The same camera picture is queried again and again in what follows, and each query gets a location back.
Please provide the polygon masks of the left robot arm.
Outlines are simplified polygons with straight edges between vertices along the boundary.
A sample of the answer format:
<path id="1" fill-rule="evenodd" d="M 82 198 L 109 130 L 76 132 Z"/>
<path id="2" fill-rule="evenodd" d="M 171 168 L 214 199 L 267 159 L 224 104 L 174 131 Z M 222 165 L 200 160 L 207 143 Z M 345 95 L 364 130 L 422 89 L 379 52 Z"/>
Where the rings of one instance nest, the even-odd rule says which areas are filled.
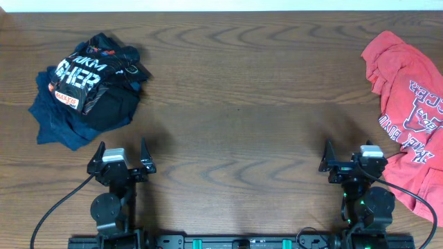
<path id="1" fill-rule="evenodd" d="M 100 143 L 87 165 L 87 173 L 109 191 L 97 196 L 91 203 L 91 217 L 96 222 L 99 248 L 149 248 L 149 239 L 143 228 L 134 227 L 136 184 L 148 181 L 156 173 L 156 166 L 141 140 L 142 166 L 128 168 L 123 148 L 107 149 Z"/>

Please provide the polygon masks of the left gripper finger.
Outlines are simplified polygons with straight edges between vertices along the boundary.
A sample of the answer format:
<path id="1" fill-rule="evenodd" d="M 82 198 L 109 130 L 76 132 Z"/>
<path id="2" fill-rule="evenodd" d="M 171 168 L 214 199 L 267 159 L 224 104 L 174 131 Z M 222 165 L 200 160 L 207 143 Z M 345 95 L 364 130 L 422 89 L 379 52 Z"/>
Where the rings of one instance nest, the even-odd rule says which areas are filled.
<path id="1" fill-rule="evenodd" d="M 106 150 L 105 143 L 102 141 L 95 154 L 87 164 L 87 173 L 98 173 L 101 170 L 102 167 L 102 157 L 104 155 L 104 152 Z"/>
<path id="2" fill-rule="evenodd" d="M 149 153 L 144 138 L 141 140 L 141 163 L 145 167 L 147 173 L 156 173 L 156 165 Z"/>

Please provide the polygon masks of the red printed t-shirt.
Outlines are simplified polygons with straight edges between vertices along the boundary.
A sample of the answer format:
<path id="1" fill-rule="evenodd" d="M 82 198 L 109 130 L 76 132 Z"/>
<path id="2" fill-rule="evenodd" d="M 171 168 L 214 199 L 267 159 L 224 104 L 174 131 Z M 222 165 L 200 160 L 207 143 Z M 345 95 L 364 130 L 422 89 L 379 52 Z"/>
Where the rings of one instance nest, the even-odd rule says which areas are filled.
<path id="1" fill-rule="evenodd" d="M 372 92 L 380 97 L 379 124 L 400 146 L 383 176 L 405 189 L 393 193 L 410 211 L 441 226 L 442 74 L 390 31 L 376 36 L 361 56 Z"/>

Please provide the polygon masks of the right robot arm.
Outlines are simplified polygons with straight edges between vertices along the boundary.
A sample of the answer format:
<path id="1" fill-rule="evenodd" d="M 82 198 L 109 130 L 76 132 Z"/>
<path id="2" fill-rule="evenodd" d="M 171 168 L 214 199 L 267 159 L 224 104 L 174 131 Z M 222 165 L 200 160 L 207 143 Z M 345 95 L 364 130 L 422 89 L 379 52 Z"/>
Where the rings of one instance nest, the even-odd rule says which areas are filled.
<path id="1" fill-rule="evenodd" d="M 328 172 L 328 182 L 343 189 L 341 218 L 348 228 L 331 236 L 330 248 L 387 248 L 386 228 L 392 223 L 394 194 L 372 184 L 379 180 L 388 161 L 380 147 L 370 141 L 339 161 L 330 140 L 325 142 L 318 170 Z"/>

